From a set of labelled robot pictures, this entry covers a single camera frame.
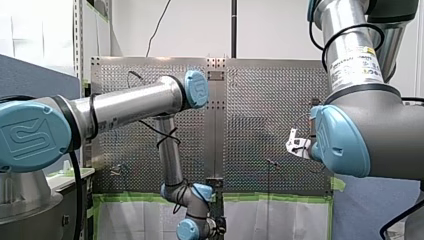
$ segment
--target green tape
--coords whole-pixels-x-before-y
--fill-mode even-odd
[[[328,203],[328,197],[297,196],[290,194],[265,194],[265,193],[224,193],[225,202],[244,202],[271,200],[281,202],[303,202],[303,203]]]
[[[331,178],[331,189],[343,192],[346,188],[346,183],[336,177]]]
[[[333,237],[333,206],[334,206],[334,198],[331,198],[331,201],[329,201],[329,206],[328,206],[328,224],[327,224],[328,240],[331,240]]]
[[[328,204],[328,240],[331,240],[331,231],[333,225],[333,198],[317,197],[317,196],[297,196],[290,194],[266,194],[266,193],[224,193],[225,202],[246,202],[271,200],[280,202],[299,202],[312,204]],[[93,194],[93,214],[94,214],[94,240],[97,240],[97,228],[100,213],[100,205],[108,202],[155,202],[171,204],[163,199],[157,193],[139,193],[139,192],[124,192],[124,193],[108,193],[108,194]]]
[[[87,218],[91,218],[94,215],[93,208],[87,209]]]

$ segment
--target light blue joint cap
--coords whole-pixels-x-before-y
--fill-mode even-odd
[[[370,156],[354,122],[334,105],[317,108],[317,143],[312,147],[312,156],[335,173],[368,176],[371,169]]]
[[[322,106],[316,106],[311,108],[311,114],[309,116],[309,119],[315,119],[317,117],[317,112],[321,110],[321,107]]]
[[[201,108],[209,98],[208,80],[199,71],[187,71],[185,75],[185,93],[192,108]]]
[[[202,197],[199,195],[199,193],[202,194],[203,198],[205,198],[206,201],[208,202],[212,201],[213,189],[211,186],[195,183],[193,184],[191,191],[194,193],[194,195],[196,195],[196,197],[200,199],[202,199]]]
[[[200,236],[197,224],[191,219],[182,220],[177,227],[179,240],[198,240]]]
[[[0,105],[0,169],[41,170],[67,153],[72,132],[62,113],[32,101]]]

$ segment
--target metal pole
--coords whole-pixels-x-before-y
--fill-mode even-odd
[[[174,116],[159,116],[155,118],[156,129],[162,133],[169,134],[175,128]],[[181,172],[180,152],[175,139],[167,138],[162,134],[157,134],[159,143],[159,156],[164,166],[164,179],[166,186],[176,186],[183,181]]]
[[[231,4],[231,58],[237,58],[237,0]]]

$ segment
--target pegboard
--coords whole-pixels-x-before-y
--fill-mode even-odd
[[[124,90],[153,83],[164,75],[184,79],[186,71],[205,73],[206,66],[205,59],[95,58],[92,61],[92,91]],[[177,136],[182,140],[182,170],[190,182],[204,182],[204,112],[204,109],[187,110],[175,117]],[[154,126],[152,119],[145,122]],[[97,172],[95,192],[159,191],[163,167],[156,148],[156,134],[141,123],[100,134],[93,141],[92,155]]]
[[[330,178],[320,172],[321,164],[285,150],[290,128],[309,112],[311,99],[328,94],[319,61],[96,58],[92,65],[95,93],[152,83],[163,75],[182,79],[187,70],[208,76],[208,105],[179,113],[175,121],[189,181],[223,177],[227,192],[329,193]],[[299,122],[300,134],[307,134],[307,119]],[[99,135],[92,150],[95,191],[158,192],[163,179],[155,143],[155,134],[139,123]],[[267,160],[280,168],[269,167]],[[117,166],[120,174],[114,175]]]
[[[320,63],[229,59],[226,77],[225,190],[328,193],[331,184],[323,165],[285,148],[298,118],[298,134],[307,136],[311,100],[323,101],[328,95]],[[269,160],[278,167],[270,168]]]

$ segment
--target metal frame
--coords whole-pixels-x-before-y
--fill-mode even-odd
[[[83,81],[84,46],[83,46],[83,3],[85,0],[74,0],[74,64],[76,77]]]
[[[186,66],[202,66],[202,71],[204,71],[205,75],[209,77],[209,88],[210,88],[210,97],[209,102],[207,106],[204,108],[204,179],[207,179],[207,183],[213,185],[217,192],[222,193],[224,191],[231,191],[231,192],[255,192],[255,191],[266,191],[266,187],[262,186],[261,188],[257,187],[255,189],[253,188],[243,188],[240,189],[240,191],[235,190],[234,188],[227,188],[226,182],[224,182],[224,178],[227,181],[226,178],[226,169],[225,169],[225,162],[228,161],[226,159],[226,154],[228,151],[231,151],[231,149],[228,149],[226,138],[228,134],[227,129],[227,123],[229,121],[228,119],[228,100],[231,99],[231,96],[227,96],[227,93],[229,93],[229,89],[227,89],[229,86],[231,87],[231,83],[229,81],[229,69],[234,68],[244,68],[245,70],[249,70],[249,68],[256,68],[256,69],[264,69],[266,71],[267,69],[278,69],[281,70],[278,72],[278,74],[284,74],[289,73],[290,71],[303,71],[300,72],[303,74],[302,76],[305,78],[307,77],[308,71],[311,70],[311,74],[314,74],[310,78],[310,82],[301,82],[298,85],[300,88],[308,88],[305,90],[305,95],[311,95],[314,94],[317,89],[314,89],[315,86],[320,86],[320,98],[322,99],[322,96],[325,95],[323,92],[327,89],[327,77],[326,74],[322,71],[320,63],[318,61],[294,61],[294,60],[240,60],[240,59],[224,59],[224,58],[137,58],[137,57],[130,57],[130,58],[121,58],[121,57],[95,57],[92,58],[92,91],[93,93],[103,93],[105,91],[105,88],[102,86],[102,76],[103,74],[107,74],[105,76],[108,76],[110,79],[111,77],[116,77],[122,79],[123,72],[120,72],[121,70],[124,71],[124,69],[130,69],[130,68],[137,68],[140,71],[143,71],[143,68],[146,69],[146,71],[149,70],[149,66],[158,67],[163,66],[163,73],[164,74],[171,74],[169,71],[175,72],[181,72],[184,67]],[[296,79],[290,80],[292,84],[297,84]],[[310,106],[308,105],[308,99],[305,100],[304,103],[301,104],[298,110],[300,112],[308,112]],[[293,112],[293,114],[290,114],[289,118],[284,118],[281,121],[285,121],[286,124],[288,121],[294,121],[292,118],[297,118],[298,114],[296,111]],[[180,125],[178,121],[178,114],[176,119],[177,126]],[[146,138],[152,138],[152,142],[154,142],[154,134],[153,133],[145,133]],[[97,159],[97,161],[101,161],[103,154],[96,153],[95,149],[100,149],[101,140],[96,140],[93,142],[93,159]],[[281,149],[284,149],[284,142],[281,142]],[[301,170],[300,167],[310,167],[312,166],[314,169],[320,167],[320,164],[317,163],[310,163],[306,162],[304,160],[303,162],[299,160],[293,160],[291,159],[291,165],[288,165],[289,169],[287,171],[289,174],[292,174],[291,176],[295,176],[296,172],[302,171],[305,173],[305,170]],[[157,161],[157,167],[161,167],[160,161]],[[322,185],[319,185],[319,189],[304,189],[304,190],[287,190],[286,187],[284,190],[278,191],[275,190],[280,186],[284,186],[285,184],[296,184],[295,182],[286,183],[285,179],[281,178],[281,175],[284,175],[284,173],[272,171],[271,176],[274,178],[274,180],[278,181],[278,184],[273,185],[274,188],[271,189],[271,192],[278,192],[278,193],[291,193],[291,194],[300,194],[300,195],[317,195],[317,196],[324,196],[324,195],[330,195],[331,194],[331,182],[329,177],[320,176],[319,179],[314,177],[307,178],[307,181],[323,181],[322,179],[325,178],[325,183],[323,182]],[[151,191],[158,191],[159,190],[159,184],[158,186],[155,186],[152,188]]]

